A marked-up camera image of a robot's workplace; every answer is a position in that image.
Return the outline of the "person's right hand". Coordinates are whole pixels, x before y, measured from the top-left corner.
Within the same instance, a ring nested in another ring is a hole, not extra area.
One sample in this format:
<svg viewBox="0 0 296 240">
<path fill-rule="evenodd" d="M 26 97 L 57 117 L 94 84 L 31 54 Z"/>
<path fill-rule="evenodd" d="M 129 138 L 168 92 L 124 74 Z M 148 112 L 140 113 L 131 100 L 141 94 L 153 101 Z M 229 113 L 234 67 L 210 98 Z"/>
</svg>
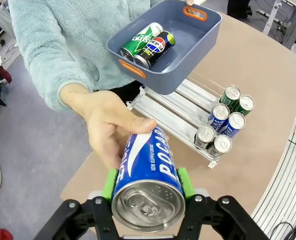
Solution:
<svg viewBox="0 0 296 240">
<path fill-rule="evenodd" d="M 89 92 L 73 83 L 61 89 L 60 98 L 85 120 L 89 143 L 108 169 L 119 168 L 129 134 L 146 134 L 157 125 L 132 113 L 112 91 Z"/>
</svg>

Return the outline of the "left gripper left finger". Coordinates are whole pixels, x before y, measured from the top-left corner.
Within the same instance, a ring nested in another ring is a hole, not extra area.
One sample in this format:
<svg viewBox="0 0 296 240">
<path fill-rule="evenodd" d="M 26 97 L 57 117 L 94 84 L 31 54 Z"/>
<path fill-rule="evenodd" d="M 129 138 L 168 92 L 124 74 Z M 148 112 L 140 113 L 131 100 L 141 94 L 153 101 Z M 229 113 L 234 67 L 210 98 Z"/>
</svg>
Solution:
<svg viewBox="0 0 296 240">
<path fill-rule="evenodd" d="M 112 200 L 117 169 L 108 172 L 103 192 L 79 203 L 75 199 L 62 202 L 34 237 L 35 240 L 78 240 L 89 228 L 95 228 L 99 240 L 120 238 L 113 221 Z"/>
</svg>

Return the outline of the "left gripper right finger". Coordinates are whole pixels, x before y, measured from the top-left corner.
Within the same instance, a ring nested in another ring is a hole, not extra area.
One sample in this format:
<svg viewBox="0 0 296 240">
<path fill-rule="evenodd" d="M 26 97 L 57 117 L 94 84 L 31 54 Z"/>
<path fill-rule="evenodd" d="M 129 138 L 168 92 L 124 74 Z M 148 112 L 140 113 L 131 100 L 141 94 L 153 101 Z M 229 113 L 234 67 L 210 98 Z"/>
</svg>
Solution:
<svg viewBox="0 0 296 240">
<path fill-rule="evenodd" d="M 178 240 L 197 240 L 203 225 L 211 226 L 223 240 L 268 239 L 233 196 L 213 200 L 193 189 L 186 168 L 178 168 L 177 175 L 185 197 L 185 216 L 176 236 Z"/>
</svg>

